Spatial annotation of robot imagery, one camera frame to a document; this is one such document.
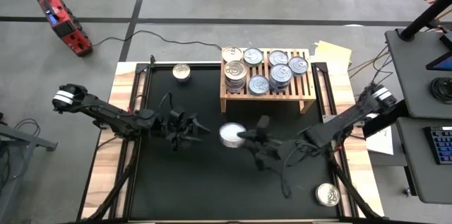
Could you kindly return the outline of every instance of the gray floor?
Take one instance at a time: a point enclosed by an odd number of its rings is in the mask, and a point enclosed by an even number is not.
[[[78,17],[130,17],[135,0],[64,0]],[[141,18],[263,18],[303,20],[412,20],[428,7],[423,0],[143,0]],[[0,0],[0,16],[42,16],[35,0]],[[124,37],[128,24],[85,23],[93,43],[110,35]],[[54,153],[36,151],[20,192],[16,220],[61,223],[78,212],[99,130],[82,114],[59,115],[51,100],[59,85],[78,83],[106,99],[122,43],[106,42],[78,58],[46,23],[0,23],[0,111],[15,124],[33,117],[41,136],[59,142]],[[221,46],[307,48],[319,40],[350,48],[353,64],[374,58],[384,47],[384,32],[394,27],[276,25],[145,25],[169,40],[212,42]],[[219,60],[220,53],[201,45],[173,45],[150,35],[133,38],[127,61]],[[352,78],[355,94],[371,80],[369,67]],[[396,75],[385,85],[401,98]],[[399,220],[447,223],[452,206],[426,205],[400,191],[400,168],[376,167],[386,215]]]

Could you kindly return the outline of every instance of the tin can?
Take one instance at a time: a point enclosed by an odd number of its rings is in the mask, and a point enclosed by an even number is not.
[[[245,139],[239,137],[237,133],[245,131],[246,129],[242,125],[234,122],[223,124],[220,127],[221,143],[229,148],[238,148],[245,142]]]
[[[177,64],[172,68],[172,75],[179,81],[185,82],[190,79],[190,67],[187,64]]]
[[[225,85],[231,93],[239,93],[246,84],[247,68],[242,61],[230,61],[225,65]]]
[[[238,47],[226,47],[222,51],[221,56],[226,63],[230,61],[241,61],[243,58],[243,52]]]
[[[249,67],[260,66],[263,61],[263,53],[257,48],[248,48],[243,54],[243,60]]]
[[[252,95],[264,95],[270,88],[265,76],[255,75],[249,79],[248,90]]]
[[[276,64],[270,70],[270,78],[268,80],[270,89],[279,93],[285,91],[292,79],[292,70],[288,65]]]
[[[340,193],[336,186],[324,183],[317,187],[316,198],[323,206],[336,206],[340,200]]]
[[[303,76],[308,71],[308,61],[303,57],[292,57],[289,60],[289,67],[293,76]]]
[[[289,57],[285,52],[275,50],[268,55],[268,61],[270,62],[270,66],[275,66],[276,64],[287,64]]]

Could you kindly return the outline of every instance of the red battery charger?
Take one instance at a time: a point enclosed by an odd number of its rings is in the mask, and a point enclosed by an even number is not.
[[[52,30],[78,56],[92,52],[93,44],[82,25],[62,0],[37,0]]]

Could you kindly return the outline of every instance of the wooden crate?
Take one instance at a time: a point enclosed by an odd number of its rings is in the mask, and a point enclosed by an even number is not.
[[[309,61],[308,49],[274,49],[274,48],[260,48],[263,52],[263,63],[256,68],[248,68],[246,73],[246,85],[240,93],[231,93],[226,89],[225,85],[225,63],[221,63],[221,77],[220,77],[220,106],[221,112],[226,112],[226,102],[228,100],[281,100],[281,101],[298,101],[299,111],[304,114],[309,107],[316,100],[316,93],[314,89],[314,80],[312,78],[311,63]],[[265,95],[255,96],[249,94],[248,83],[249,79],[254,75],[263,75],[267,79],[270,75],[270,65],[268,62],[268,55],[273,50],[281,50],[287,53],[289,59],[293,56],[304,57],[308,63],[308,71],[302,77],[292,77],[290,84],[283,93],[273,93],[268,91]]]

